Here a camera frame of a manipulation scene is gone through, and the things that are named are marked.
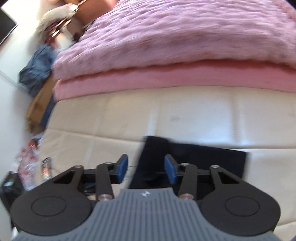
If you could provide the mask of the black pants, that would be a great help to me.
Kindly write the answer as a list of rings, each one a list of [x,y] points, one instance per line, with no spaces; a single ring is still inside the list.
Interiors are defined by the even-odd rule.
[[[209,170],[219,165],[239,178],[243,177],[247,153],[193,144],[174,143],[168,139],[148,136],[140,154],[130,189],[156,189],[171,187],[177,195],[180,184],[170,185],[164,169],[165,155],[172,155],[179,164],[189,163],[198,169]]]

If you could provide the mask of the smartphone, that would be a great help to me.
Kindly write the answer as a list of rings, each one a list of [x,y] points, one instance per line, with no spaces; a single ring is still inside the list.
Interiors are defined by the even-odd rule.
[[[41,161],[41,180],[46,182],[52,178],[51,158],[47,157]]]

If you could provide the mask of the red white plastic bag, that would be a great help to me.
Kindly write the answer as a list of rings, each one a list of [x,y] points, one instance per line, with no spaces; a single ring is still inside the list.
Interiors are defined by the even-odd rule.
[[[25,190],[36,187],[36,171],[39,161],[42,138],[31,139],[21,147],[13,162],[13,171],[18,174]]]

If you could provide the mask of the cream leather bed bench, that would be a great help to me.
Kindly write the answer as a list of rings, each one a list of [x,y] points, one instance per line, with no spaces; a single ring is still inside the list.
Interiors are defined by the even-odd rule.
[[[241,87],[173,87],[121,91],[55,105],[40,159],[52,174],[128,155],[118,194],[132,179],[145,136],[248,152],[244,179],[272,196],[281,217],[275,234],[295,236],[295,94]]]

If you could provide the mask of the cardboard box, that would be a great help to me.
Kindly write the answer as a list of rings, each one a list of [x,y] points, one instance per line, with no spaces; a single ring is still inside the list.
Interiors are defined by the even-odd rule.
[[[33,133],[38,128],[45,128],[55,106],[53,88],[55,80],[50,75],[41,90],[31,101],[25,116],[27,130]]]

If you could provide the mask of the blue bag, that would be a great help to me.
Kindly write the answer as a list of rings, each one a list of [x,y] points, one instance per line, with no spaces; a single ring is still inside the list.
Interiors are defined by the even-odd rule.
[[[31,97],[35,97],[42,89],[51,74],[56,57],[57,52],[50,45],[40,45],[27,65],[20,71],[18,82]]]

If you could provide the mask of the pink bed sheet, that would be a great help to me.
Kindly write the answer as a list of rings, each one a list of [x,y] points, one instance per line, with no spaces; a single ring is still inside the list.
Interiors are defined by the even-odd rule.
[[[53,94],[59,102],[100,93],[177,86],[248,87],[294,93],[295,69],[265,62],[206,60],[58,80]]]

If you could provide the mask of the pink fluffy blanket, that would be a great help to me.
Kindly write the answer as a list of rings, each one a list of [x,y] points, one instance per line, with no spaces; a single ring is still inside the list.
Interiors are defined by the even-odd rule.
[[[59,53],[56,80],[201,60],[295,67],[295,10],[276,1],[120,1]]]

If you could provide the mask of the white cloth pile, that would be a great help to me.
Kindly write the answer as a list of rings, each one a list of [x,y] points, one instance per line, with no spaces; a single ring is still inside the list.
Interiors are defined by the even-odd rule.
[[[51,23],[56,20],[71,18],[75,15],[77,9],[78,6],[76,4],[69,3],[48,11],[39,21],[38,27],[35,30],[36,36],[41,40],[44,31]]]

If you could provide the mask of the brown storage box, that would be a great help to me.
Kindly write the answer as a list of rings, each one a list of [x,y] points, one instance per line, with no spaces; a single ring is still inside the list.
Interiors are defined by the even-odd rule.
[[[98,17],[111,11],[118,3],[118,0],[64,0],[64,2],[77,5],[78,10],[75,13],[75,17],[84,25],[88,25]]]

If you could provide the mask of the black wall television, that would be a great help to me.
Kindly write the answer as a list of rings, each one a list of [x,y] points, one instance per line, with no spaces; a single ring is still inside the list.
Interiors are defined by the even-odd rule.
[[[16,22],[10,18],[2,9],[0,10],[0,45],[16,28]]]

